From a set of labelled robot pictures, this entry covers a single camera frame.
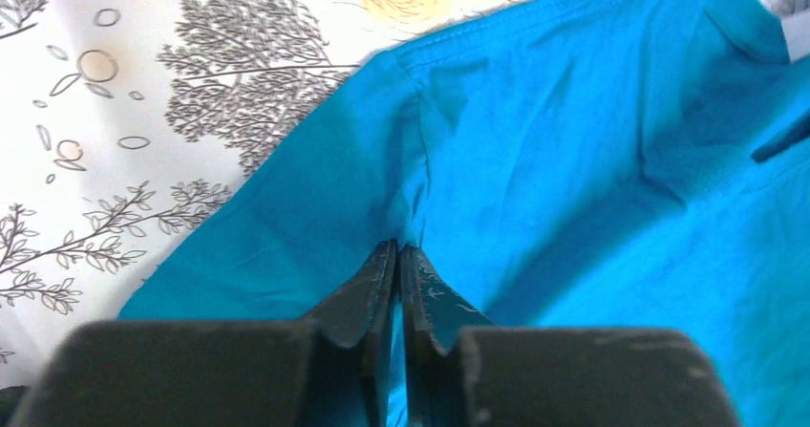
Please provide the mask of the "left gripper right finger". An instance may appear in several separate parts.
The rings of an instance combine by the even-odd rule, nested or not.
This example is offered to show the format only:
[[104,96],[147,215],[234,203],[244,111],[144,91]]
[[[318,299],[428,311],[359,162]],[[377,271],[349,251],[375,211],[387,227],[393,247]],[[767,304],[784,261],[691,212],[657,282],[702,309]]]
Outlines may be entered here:
[[708,356],[650,328],[494,325],[425,253],[399,255],[412,426],[736,426]]

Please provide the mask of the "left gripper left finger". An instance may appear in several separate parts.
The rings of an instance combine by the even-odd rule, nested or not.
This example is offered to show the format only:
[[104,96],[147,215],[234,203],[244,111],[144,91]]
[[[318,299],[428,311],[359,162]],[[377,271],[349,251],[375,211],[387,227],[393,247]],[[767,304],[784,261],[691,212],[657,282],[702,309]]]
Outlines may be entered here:
[[287,321],[104,321],[60,345],[10,426],[382,426],[395,241]]

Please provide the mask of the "blue t-shirt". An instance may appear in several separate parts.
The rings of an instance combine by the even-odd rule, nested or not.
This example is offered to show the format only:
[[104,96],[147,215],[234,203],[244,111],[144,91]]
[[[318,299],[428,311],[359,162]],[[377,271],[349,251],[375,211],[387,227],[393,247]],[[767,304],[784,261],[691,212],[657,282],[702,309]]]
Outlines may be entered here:
[[282,319],[378,242],[496,323],[677,328],[809,422],[809,60],[758,0],[533,0],[372,58],[127,301]]

